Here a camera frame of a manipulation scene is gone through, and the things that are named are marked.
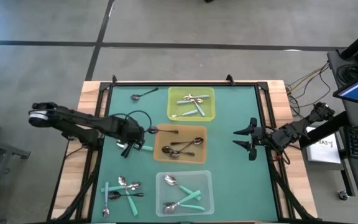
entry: gray floor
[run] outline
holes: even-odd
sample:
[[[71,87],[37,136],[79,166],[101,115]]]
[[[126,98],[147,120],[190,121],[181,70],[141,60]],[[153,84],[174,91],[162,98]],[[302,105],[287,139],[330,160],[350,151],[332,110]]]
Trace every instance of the gray floor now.
[[[0,1],[0,40],[94,42],[107,2]],[[104,41],[346,46],[357,37],[358,0],[117,0]],[[30,126],[27,111],[38,101],[74,108],[92,52],[93,47],[0,46],[0,140],[32,151],[28,161],[11,162],[0,186],[0,218],[9,223],[46,219],[67,143],[58,131]],[[120,80],[210,80],[231,74],[291,83],[325,61],[325,52],[102,48],[93,79],[115,74]],[[335,90],[331,72],[323,78]],[[300,104],[326,89],[315,79]],[[322,101],[343,110],[331,94]],[[358,197],[336,198],[343,189],[339,171],[306,166],[319,217],[358,223]]]

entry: green table surface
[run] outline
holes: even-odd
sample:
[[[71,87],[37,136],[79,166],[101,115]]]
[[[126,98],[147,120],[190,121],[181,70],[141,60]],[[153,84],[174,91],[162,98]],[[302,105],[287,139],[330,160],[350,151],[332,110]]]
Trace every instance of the green table surface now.
[[[248,141],[248,136],[233,134],[244,129],[252,117],[260,115],[253,86],[213,86],[215,92],[216,117],[210,122],[178,122],[167,117],[168,86],[159,86],[159,91],[145,95],[133,102],[130,96],[153,89],[154,86],[115,86],[109,114],[130,113],[144,110],[152,118],[153,125],[162,123],[205,126],[207,131],[207,160],[204,164],[179,164],[159,162],[152,152],[132,150],[129,157],[120,156],[116,140],[106,137],[101,159],[98,186],[94,200],[92,222],[223,222],[265,220],[277,221],[272,184],[266,153],[258,148],[255,161],[248,160],[248,152],[232,140]],[[149,121],[142,113],[132,114],[140,125],[147,128]],[[145,145],[154,146],[155,135],[145,134]],[[214,213],[158,217],[155,212],[155,176],[158,172],[208,170],[212,175]],[[128,182],[142,183],[144,197],[133,197],[138,209],[134,217],[126,198],[109,201],[109,218],[102,217],[104,194],[100,189],[105,182],[117,186],[118,176]]]

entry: utensil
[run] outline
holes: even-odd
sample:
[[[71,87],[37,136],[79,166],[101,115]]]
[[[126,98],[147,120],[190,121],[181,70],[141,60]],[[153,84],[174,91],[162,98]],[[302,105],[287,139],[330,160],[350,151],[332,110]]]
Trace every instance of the utensil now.
[[[161,148],[163,153],[169,154],[170,157],[176,159],[180,156],[180,154],[186,154],[189,156],[195,156],[196,154],[194,152],[180,152],[177,150],[173,150],[172,147],[170,146],[164,146],[163,148]]]
[[[123,196],[143,197],[144,194],[143,193],[136,193],[136,194],[122,195],[118,191],[109,192],[109,199],[110,200],[119,199],[120,197],[123,197]]]
[[[109,188],[109,182],[106,182],[105,185],[104,185],[104,188],[105,189],[108,189]],[[109,192],[105,192],[104,193],[104,209],[103,209],[103,218],[107,218],[109,215],[110,215],[110,211],[109,211],[109,208],[107,207],[107,201],[108,201],[108,194]]]
[[[140,99],[141,96],[144,96],[144,95],[146,95],[146,94],[148,94],[148,93],[152,93],[152,92],[157,91],[157,90],[158,90],[158,87],[156,87],[156,88],[154,88],[154,89],[152,89],[152,90],[150,90],[150,91],[148,91],[148,92],[145,92],[145,93],[143,93],[143,94],[141,94],[141,95],[133,94],[133,95],[131,96],[131,99],[137,101],[137,100]]]
[[[120,140],[117,140],[117,146],[119,146],[122,149],[126,149],[128,147],[128,144],[123,144]],[[134,145],[133,146],[135,149],[139,150],[139,146],[138,145]],[[143,145],[141,149],[147,150],[147,151],[153,151],[153,147],[151,146],[145,146]]]
[[[169,132],[169,133],[173,133],[173,134],[179,134],[179,131],[178,130],[161,130],[159,129],[158,127],[156,126],[151,126],[147,132],[149,132],[150,134],[157,134],[159,131],[165,131],[165,132]]]
[[[190,98],[209,98],[209,95],[190,96],[190,94],[189,94],[189,95],[183,97],[184,100],[189,100]]]
[[[197,205],[182,205],[182,203],[185,203],[187,201],[189,201],[190,199],[193,199],[197,196],[200,195],[200,191],[197,190],[196,192],[192,193],[191,195],[185,197],[184,199],[180,200],[179,202],[167,202],[164,203],[164,208],[163,208],[163,213],[165,214],[172,214],[175,211],[176,206],[181,206],[181,207],[185,207],[185,208],[194,208],[194,209],[198,209],[198,210],[202,210],[205,211],[205,208],[201,207],[201,206],[197,206]]]
[[[173,176],[165,175],[164,180],[166,181],[167,184],[169,184],[171,186],[175,186],[175,185],[178,186],[179,188],[181,188],[184,192],[188,193],[189,195],[194,193],[191,190],[187,189],[186,187],[178,184],[177,180]],[[201,196],[197,196],[197,197],[195,197],[195,199],[196,200],[201,200]]]
[[[136,209],[134,201],[132,200],[132,197],[129,196],[129,192],[128,192],[128,189],[127,189],[127,181],[126,181],[125,177],[119,176],[118,177],[118,184],[121,185],[121,186],[125,186],[125,194],[127,195],[129,205],[131,206],[132,214],[134,214],[134,216],[136,216],[138,214],[137,209]]]
[[[185,141],[185,142],[171,142],[171,146],[176,146],[178,144],[184,144],[184,143],[193,143],[194,145],[200,145],[204,142],[204,139],[201,137],[194,138],[192,141]]]
[[[191,114],[195,114],[195,113],[198,113],[198,110],[189,111],[189,112],[186,112],[186,113],[183,113],[183,114],[173,114],[173,115],[171,115],[171,117],[176,118],[176,117],[179,117],[179,116],[186,116],[186,115],[191,115]]]
[[[128,186],[109,187],[108,191],[110,192],[110,191],[113,191],[113,190],[121,190],[121,189],[125,189],[125,188],[131,189],[131,190],[137,190],[141,186],[142,186],[142,184],[140,182],[133,182],[133,183],[131,183],[131,185],[128,185]]]
[[[198,106],[198,104],[197,104],[196,100],[194,99],[193,95],[189,94],[189,97],[191,97],[191,98],[189,98],[189,100],[192,101],[194,103],[194,105],[196,105],[196,107],[197,107],[198,111],[201,113],[201,115],[205,116],[204,111],[200,108],[200,106]]]
[[[204,103],[203,99],[195,98],[197,103]],[[191,103],[191,100],[179,100],[177,101],[177,104],[184,104],[184,103]]]

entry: clear plastic container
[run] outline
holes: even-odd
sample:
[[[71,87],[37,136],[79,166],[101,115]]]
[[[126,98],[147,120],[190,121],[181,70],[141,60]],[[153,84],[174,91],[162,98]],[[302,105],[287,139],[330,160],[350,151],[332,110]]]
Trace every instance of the clear plastic container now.
[[[182,162],[190,164],[203,164],[206,161],[206,128],[204,126],[179,125],[179,124],[159,124],[157,127],[161,130],[178,130],[178,134],[173,134],[165,131],[160,131],[155,137],[153,158],[160,162]],[[162,152],[164,146],[171,146],[171,142],[185,142],[201,137],[204,139],[203,143],[195,146],[194,144],[184,149],[184,152],[194,152],[195,156],[188,156],[181,154],[179,158],[172,159],[169,154]],[[185,144],[171,146],[173,150],[180,150],[185,147]]]
[[[195,192],[201,191],[201,199],[195,198],[183,203],[185,205],[197,205],[205,208],[205,211],[194,208],[184,208],[177,206],[172,214],[163,212],[164,203],[178,202],[189,196],[184,190],[177,185],[169,185],[164,177],[166,175],[176,178],[178,184]],[[182,215],[210,215],[214,213],[214,197],[212,191],[211,173],[208,170],[189,171],[189,172],[159,172],[156,175],[156,206],[155,212],[160,217],[182,216]]]
[[[204,102],[198,104],[204,111],[205,116],[202,116],[200,112],[197,112],[186,116],[171,117],[173,114],[178,115],[197,110],[194,103],[177,103],[178,101],[183,101],[183,97],[189,94],[192,94],[193,96],[209,95],[208,98],[202,98]],[[170,87],[168,89],[167,116],[172,121],[212,121],[215,118],[214,89],[211,87]]]

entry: orange container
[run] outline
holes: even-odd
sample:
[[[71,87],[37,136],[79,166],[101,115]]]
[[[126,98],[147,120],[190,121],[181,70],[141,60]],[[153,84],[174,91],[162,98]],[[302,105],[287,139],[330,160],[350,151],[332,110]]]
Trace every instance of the orange container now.
[[[159,124],[157,127],[161,130],[178,130],[178,134],[160,131],[155,137],[153,158],[160,162],[181,162],[190,164],[203,164],[206,160],[206,128],[204,126],[191,126],[179,124]],[[183,152],[194,152],[195,156],[181,154],[179,158],[173,159],[169,154],[162,152],[164,146],[171,146],[171,142],[185,142],[192,141],[197,137],[204,139],[200,145],[190,145],[183,150]],[[171,146],[173,150],[180,150],[188,143]]]

